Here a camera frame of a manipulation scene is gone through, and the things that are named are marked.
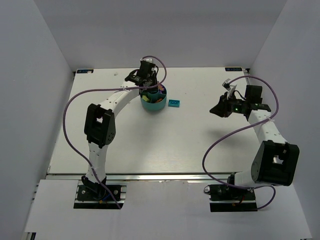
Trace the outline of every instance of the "yellow component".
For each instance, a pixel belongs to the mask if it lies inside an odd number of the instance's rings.
[[[145,102],[150,103],[150,99],[147,98],[146,95],[143,95],[143,96],[142,96],[142,99],[143,99]]]

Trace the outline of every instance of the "gray wall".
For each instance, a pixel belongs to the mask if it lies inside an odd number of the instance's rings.
[[[33,0],[0,7],[0,239],[20,239],[72,72]]]
[[[70,67],[249,67],[286,0],[35,0]]]
[[[276,124],[300,147],[294,187],[314,239],[320,239],[319,66],[320,1],[288,0],[251,73],[275,88],[280,102]],[[265,100],[274,106],[269,92]]]

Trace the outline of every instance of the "cable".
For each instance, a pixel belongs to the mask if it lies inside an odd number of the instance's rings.
[[[240,95],[240,98],[242,98],[242,100],[246,100],[246,98],[244,96],[242,96],[238,90],[235,90],[234,92],[237,92]]]
[[[203,189],[203,193],[209,195],[210,194],[210,190],[206,191],[206,188],[209,187],[209,185],[205,186]]]
[[[148,56],[144,56],[142,59],[146,59],[146,58],[153,58],[153,59],[156,59],[158,60],[161,65],[163,66],[163,69],[164,69],[164,77],[162,79],[161,82],[159,82],[158,84],[154,85],[154,86],[144,86],[144,87],[140,87],[140,86],[134,86],[134,87],[127,87],[125,88],[126,90],[132,90],[132,89],[151,89],[151,88],[154,88],[156,86],[159,86],[160,84],[162,84],[165,80],[166,80],[166,77],[167,77],[167,68],[165,66],[165,64],[159,59],[157,58],[156,56],[152,56],[152,55],[148,55]],[[97,88],[97,89],[89,89],[89,90],[85,90],[85,91],[82,91],[82,92],[79,92],[77,93],[76,95],[74,95],[66,104],[65,108],[64,108],[64,111],[63,111],[63,117],[62,117],[62,129],[63,129],[63,135],[64,135],[64,138],[66,140],[66,142],[68,143],[68,145],[77,153],[79,154],[81,157],[84,158],[84,160],[87,161],[87,163],[89,164],[89,166],[91,167],[92,169],[92,173],[94,175],[94,178],[96,179],[96,181],[110,194],[110,196],[112,197],[113,201],[115,202],[116,206],[121,209],[119,203],[117,202],[115,196],[112,194],[112,192],[110,191],[109,188],[107,188],[98,178],[97,176],[97,173],[95,171],[95,169],[93,168],[93,164],[90,162],[90,160],[85,156],[83,155],[69,140],[69,137],[68,137],[68,134],[67,134],[67,129],[66,129],[66,116],[67,116],[67,110],[68,110],[68,107],[69,105],[72,103],[72,101],[79,97],[80,95],[82,94],[86,94],[86,93],[91,93],[91,92],[108,92],[108,91],[124,91],[125,89],[123,88]]]
[[[110,194],[108,194],[106,197],[104,197],[104,198],[102,199],[102,201],[107,200],[108,197],[110,197]]]
[[[245,195],[242,196],[241,200],[239,202],[236,202],[236,203],[232,203],[232,206],[235,207],[237,205],[240,205],[242,204],[242,202],[245,200]]]
[[[231,81],[228,82],[228,83],[231,84],[231,83],[233,83],[234,81],[236,81],[236,80],[238,80],[238,79],[242,79],[242,78],[257,79],[257,80],[259,80],[259,81],[261,81],[261,82],[263,82],[264,84],[267,85],[267,87],[271,90],[271,92],[272,92],[272,94],[273,94],[273,96],[274,96],[274,99],[275,99],[275,103],[276,103],[275,112],[274,112],[269,118],[263,119],[263,120],[261,120],[261,121],[259,121],[259,122],[256,122],[256,123],[254,123],[254,124],[251,124],[251,125],[249,125],[249,126],[245,126],[245,127],[240,128],[240,129],[237,129],[237,130],[235,130],[235,131],[233,131],[233,132],[230,132],[230,133],[228,133],[227,135],[221,137],[221,138],[218,139],[217,141],[215,141],[215,142],[208,148],[208,150],[205,152],[205,154],[204,154],[204,156],[203,156],[203,159],[202,159],[202,168],[203,168],[203,171],[204,171],[210,178],[212,178],[213,180],[215,180],[215,181],[217,181],[217,182],[219,182],[219,183],[221,183],[221,184],[224,184],[224,185],[226,185],[226,186],[229,186],[229,187],[231,187],[231,188],[243,189],[243,190],[259,189],[259,188],[262,188],[262,187],[270,187],[270,188],[272,188],[272,189],[273,189],[273,196],[272,196],[271,200],[270,200],[267,204],[265,204],[265,205],[263,205],[263,206],[261,206],[261,207],[258,207],[257,209],[259,210],[259,209],[265,208],[266,206],[268,206],[268,205],[274,200],[274,198],[275,198],[275,196],[276,196],[276,189],[275,189],[272,185],[258,186],[258,187],[254,187],[254,188],[233,185],[233,184],[230,184],[230,183],[227,183],[227,182],[221,181],[220,179],[215,178],[214,176],[212,176],[212,175],[207,171],[207,169],[206,169],[206,167],[205,167],[206,157],[207,157],[207,155],[209,154],[209,152],[211,151],[211,149],[214,148],[214,146],[216,146],[216,145],[217,145],[218,143],[220,143],[221,141],[225,140],[226,138],[228,138],[228,137],[230,137],[230,136],[232,136],[232,135],[234,135],[234,134],[236,134],[236,133],[239,133],[239,132],[241,132],[241,131],[243,131],[243,130],[246,130],[246,129],[253,128],[253,127],[255,127],[255,126],[258,126],[259,124],[264,124],[264,123],[268,122],[270,119],[274,118],[274,117],[277,115],[278,111],[279,111],[279,100],[278,100],[278,97],[277,97],[277,95],[276,95],[276,92],[273,90],[273,88],[270,86],[270,84],[267,83],[265,80],[263,80],[263,79],[261,79],[261,78],[259,78],[259,77],[257,77],[257,76],[245,75],[245,76],[239,76],[239,77],[231,80]]]
[[[158,72],[159,72],[159,67],[158,67],[157,65],[156,65],[155,67],[156,67],[155,76],[157,76],[157,75],[158,75]]]

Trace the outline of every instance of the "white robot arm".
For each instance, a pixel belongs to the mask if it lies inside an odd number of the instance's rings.
[[[262,86],[247,85],[245,96],[237,99],[236,87],[229,85],[227,81],[223,86],[228,91],[220,97],[219,103],[210,110],[210,113],[222,118],[229,117],[231,113],[243,114],[251,125],[271,117],[269,106],[262,104]],[[298,146],[287,142],[273,120],[253,128],[260,148],[251,168],[232,174],[227,183],[247,188],[263,185],[289,186],[296,170]]]
[[[142,89],[148,93],[158,91],[155,71],[157,66],[150,58],[141,60],[140,63],[140,68],[125,78],[122,84],[123,91],[116,91],[100,104],[90,104],[87,109],[84,133],[89,144],[89,161],[92,166],[89,165],[86,175],[82,176],[81,180],[85,188],[91,190],[94,199],[101,199],[106,192],[99,181],[106,184],[106,156],[109,144],[116,135],[115,118],[132,99],[139,96]]]
[[[123,88],[131,88],[131,87],[137,87],[137,85],[134,82],[128,81],[124,82],[122,84]],[[105,101],[101,102],[99,107],[104,110],[111,110],[112,113],[114,113],[114,118],[117,117],[119,112],[134,98],[139,96],[139,89],[132,89],[132,90],[126,90],[126,91],[117,91],[114,94],[112,94],[109,98],[107,98]],[[111,132],[110,135],[107,136],[108,139],[113,140],[115,137],[115,132]],[[107,149],[109,147],[109,144],[106,144],[99,147],[98,144],[92,142],[89,142],[89,160],[93,165],[93,168],[95,169],[95,172],[99,178],[100,181],[103,181],[106,178],[106,156],[107,156]],[[89,181],[96,183],[97,180],[92,172],[92,168],[89,166],[88,171],[85,175],[86,178],[88,178]]]

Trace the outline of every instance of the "white table surface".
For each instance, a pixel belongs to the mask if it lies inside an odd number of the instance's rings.
[[[70,96],[87,90],[118,88],[130,69],[95,69],[76,74]],[[158,79],[163,76],[160,68]],[[168,68],[164,82],[168,99],[180,100],[180,107],[159,112],[143,109],[139,97],[128,104],[115,120],[116,136],[108,148],[107,173],[202,173],[202,158],[208,147],[222,136],[248,125],[246,118],[232,114],[220,118],[209,113],[226,91],[223,81],[243,75],[226,72],[224,67]],[[237,82],[244,94],[246,80]],[[71,142],[89,155],[84,134],[87,107],[99,104],[112,92],[93,92],[76,98],[70,105],[66,129]],[[244,171],[251,167],[259,149],[253,129],[224,140],[207,156],[208,171],[216,173]],[[49,167],[50,174],[84,174],[88,164],[67,144],[60,130]]]
[[[299,240],[311,234],[293,186],[258,212],[210,212],[206,183],[135,181],[121,210],[73,209],[77,180],[41,180],[26,232],[36,240]],[[255,191],[257,205],[272,196]]]

